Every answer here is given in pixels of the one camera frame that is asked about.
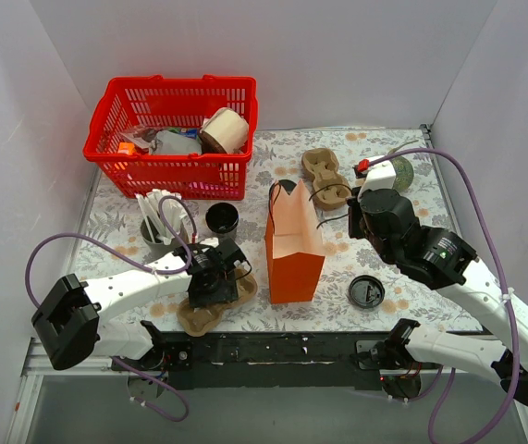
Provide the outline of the red plastic shopping basket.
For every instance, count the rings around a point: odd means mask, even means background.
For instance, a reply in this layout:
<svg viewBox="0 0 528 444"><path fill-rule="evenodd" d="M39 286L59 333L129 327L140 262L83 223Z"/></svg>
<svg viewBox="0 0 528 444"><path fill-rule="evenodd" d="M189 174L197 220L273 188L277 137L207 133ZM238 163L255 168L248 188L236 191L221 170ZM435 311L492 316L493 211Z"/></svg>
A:
<svg viewBox="0 0 528 444"><path fill-rule="evenodd" d="M127 197L240 200L257 126L252 77L109 81L83 154Z"/></svg>

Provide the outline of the black printed coffee cup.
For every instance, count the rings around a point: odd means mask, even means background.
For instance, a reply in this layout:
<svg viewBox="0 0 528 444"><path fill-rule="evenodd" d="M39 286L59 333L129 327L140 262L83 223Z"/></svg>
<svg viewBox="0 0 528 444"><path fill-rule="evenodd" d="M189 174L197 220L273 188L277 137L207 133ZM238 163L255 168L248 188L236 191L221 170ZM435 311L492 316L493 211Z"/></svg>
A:
<svg viewBox="0 0 528 444"><path fill-rule="evenodd" d="M239 211L226 202L214 203L205 213L207 233L220 240L236 239L239 224Z"/></svg>

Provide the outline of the black coffee cup lid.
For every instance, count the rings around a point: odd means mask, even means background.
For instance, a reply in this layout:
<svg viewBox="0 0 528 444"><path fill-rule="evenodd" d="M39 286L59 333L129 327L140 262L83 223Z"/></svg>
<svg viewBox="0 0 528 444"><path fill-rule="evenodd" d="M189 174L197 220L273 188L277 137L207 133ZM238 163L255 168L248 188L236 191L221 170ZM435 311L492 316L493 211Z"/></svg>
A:
<svg viewBox="0 0 528 444"><path fill-rule="evenodd" d="M348 288L348 299L353 305L362 309L374 309L385 298L385 288L382 282L372 276L355 277Z"/></svg>

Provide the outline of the orange paper bag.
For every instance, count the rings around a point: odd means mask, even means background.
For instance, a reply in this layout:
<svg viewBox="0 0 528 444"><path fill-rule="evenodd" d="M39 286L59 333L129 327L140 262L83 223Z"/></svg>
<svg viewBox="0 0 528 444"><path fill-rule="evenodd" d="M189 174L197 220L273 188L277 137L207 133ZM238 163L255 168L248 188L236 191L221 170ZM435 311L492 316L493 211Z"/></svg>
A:
<svg viewBox="0 0 528 444"><path fill-rule="evenodd" d="M313 198L299 181L291 192L276 183L268 200L264 235L272 304L311 302L325 263Z"/></svg>

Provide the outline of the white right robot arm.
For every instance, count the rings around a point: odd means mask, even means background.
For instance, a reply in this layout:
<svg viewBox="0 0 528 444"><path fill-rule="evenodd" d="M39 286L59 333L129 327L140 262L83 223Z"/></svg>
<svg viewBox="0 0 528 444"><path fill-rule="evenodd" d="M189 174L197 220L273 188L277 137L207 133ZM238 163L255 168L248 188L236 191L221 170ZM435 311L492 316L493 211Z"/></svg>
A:
<svg viewBox="0 0 528 444"><path fill-rule="evenodd" d="M453 301L494 335L472 339L401 319L384 340L359 352L362 362L381 369L454 367L499 384L528 406L528 305L503 290L457 234L421 225L411 201L393 188L390 162L365 159L354 170L364 183L347 200L350 237L370 241L384 263Z"/></svg>

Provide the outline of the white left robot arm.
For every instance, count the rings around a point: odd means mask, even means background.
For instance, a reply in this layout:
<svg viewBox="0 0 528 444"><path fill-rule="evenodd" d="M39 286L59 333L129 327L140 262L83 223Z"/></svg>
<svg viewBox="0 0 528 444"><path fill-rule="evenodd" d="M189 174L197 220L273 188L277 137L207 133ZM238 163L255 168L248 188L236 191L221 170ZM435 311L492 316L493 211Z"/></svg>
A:
<svg viewBox="0 0 528 444"><path fill-rule="evenodd" d="M91 356L121 359L139 370L183 368L191 347L166 339L152 322L117 321L119 315L159 298L186 294L177 309L182 329L198 338L226 310L248 302L258 287L243 251L231 239L180 244L147 265L81 281L61 277L37 306L31 323L55 370Z"/></svg>

